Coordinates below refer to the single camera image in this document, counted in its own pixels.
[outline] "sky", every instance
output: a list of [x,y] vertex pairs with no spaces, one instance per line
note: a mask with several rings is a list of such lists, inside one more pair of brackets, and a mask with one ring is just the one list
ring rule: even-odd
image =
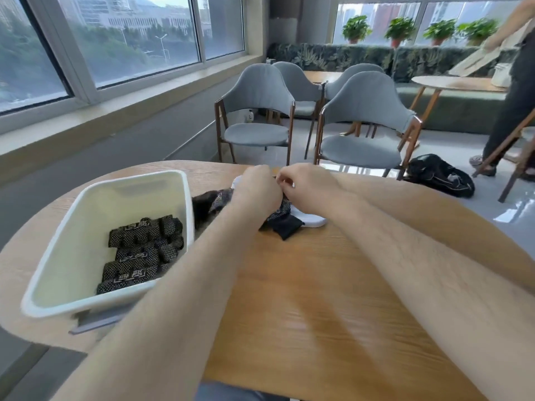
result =
[[149,0],[154,4],[160,7],[165,7],[165,5],[177,5],[181,7],[188,7],[188,0]]

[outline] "window frame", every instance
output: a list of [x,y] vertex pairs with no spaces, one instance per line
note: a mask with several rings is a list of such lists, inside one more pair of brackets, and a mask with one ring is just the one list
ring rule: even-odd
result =
[[[418,14],[416,15],[415,25],[416,31],[420,30],[424,13],[429,3],[450,3],[462,2],[470,3],[473,1],[520,1],[520,0],[337,0],[336,3],[331,3],[331,11],[329,15],[328,40],[332,43],[334,40],[335,24],[338,14],[338,7],[340,4],[395,4],[395,3],[420,3]],[[414,45],[415,39],[407,40],[407,46]]]
[[119,84],[111,84],[106,87],[97,88],[59,1],[24,1],[37,22],[38,28],[36,28],[36,31],[39,30],[43,34],[48,47],[56,59],[59,69],[62,71],[64,79],[70,87],[70,90],[66,90],[67,93],[69,94],[72,92],[72,95],[59,101],[45,101],[40,103],[39,106],[30,106],[27,108],[21,107],[20,110],[15,112],[0,113],[0,135],[59,115],[67,114],[76,109],[91,107],[106,100],[140,91],[148,87],[153,87],[180,76],[208,69],[211,66],[225,63],[248,54],[246,21],[247,0],[241,0],[244,49],[209,60],[206,60],[205,56],[204,34],[201,29],[198,2],[197,0],[189,0],[197,52],[200,58],[199,62],[170,68],[153,74],[147,73],[144,76],[127,80]]

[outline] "chair backrest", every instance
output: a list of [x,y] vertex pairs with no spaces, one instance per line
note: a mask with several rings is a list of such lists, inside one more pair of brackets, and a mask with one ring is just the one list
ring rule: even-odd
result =
[[307,79],[298,65],[290,62],[273,64],[283,75],[284,83],[296,101],[319,101],[322,97],[320,86]]
[[283,75],[272,65],[257,63],[245,68],[234,87],[223,97],[227,113],[247,108],[267,108],[290,115],[294,98]]
[[380,72],[384,73],[385,71],[381,66],[374,65],[372,63],[358,63],[357,65],[349,66],[342,75],[333,82],[328,82],[325,85],[325,99],[332,100],[336,96],[347,80],[351,79],[355,74],[360,72]]
[[371,122],[405,132],[414,112],[401,102],[394,81],[384,73],[361,72],[347,80],[322,110],[325,124]]

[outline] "tiled floor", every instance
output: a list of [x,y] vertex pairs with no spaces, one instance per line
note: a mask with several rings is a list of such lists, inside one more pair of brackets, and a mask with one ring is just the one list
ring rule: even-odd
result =
[[[315,132],[312,135],[311,147],[307,160],[303,159],[304,150],[307,143],[310,122],[296,120],[291,148],[291,163],[302,161],[312,161]],[[346,131],[347,124],[333,124],[326,127],[325,136]],[[388,130],[378,130],[376,138],[388,138],[393,144],[397,144],[398,139]],[[468,158],[475,154],[481,154],[483,146],[487,140],[485,135],[446,133],[438,131],[422,131],[420,136],[420,147],[414,152],[413,157],[435,153],[445,161],[460,170],[472,174],[473,169],[468,164]],[[268,164],[272,167],[281,167],[286,164],[286,148],[249,148],[235,146],[234,151],[238,163],[243,164]],[[226,162],[231,162],[230,154],[224,157]],[[357,167],[347,167],[335,165],[331,162],[322,162],[325,167],[349,173],[370,174],[381,176],[381,169],[363,169]],[[503,160],[498,166],[496,177],[479,176],[474,179],[476,193],[470,199],[458,200],[482,216],[486,220],[494,223],[505,234],[510,236],[521,248],[535,258],[535,246],[532,244],[532,234],[535,232],[535,183],[528,183],[518,180],[507,201],[504,204],[498,202],[498,196],[509,180],[514,165]],[[395,177],[396,171],[391,171],[389,177]]]

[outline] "wooden table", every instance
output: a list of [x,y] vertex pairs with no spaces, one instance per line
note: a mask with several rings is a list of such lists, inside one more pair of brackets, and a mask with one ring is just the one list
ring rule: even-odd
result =
[[[87,185],[164,169],[188,175],[192,195],[227,188],[246,166],[165,161],[86,183],[39,211],[0,253],[0,324],[32,342],[89,351],[67,317],[30,319],[20,301],[59,222]],[[535,263],[457,201],[382,177],[337,174],[346,189],[535,292]],[[205,378],[308,401],[484,400],[407,311],[363,253],[332,224],[283,242],[258,233],[219,327]]]
[[317,84],[333,82],[342,75],[342,72],[313,72],[311,70],[305,70],[304,73],[308,80]]
[[420,116],[424,124],[429,114],[431,114],[442,90],[507,92],[507,88],[505,87],[492,85],[491,79],[488,77],[418,76],[413,77],[411,80],[422,86],[412,101],[411,109],[416,107],[418,100],[420,100],[427,87],[434,89],[434,93],[427,104],[425,112]]

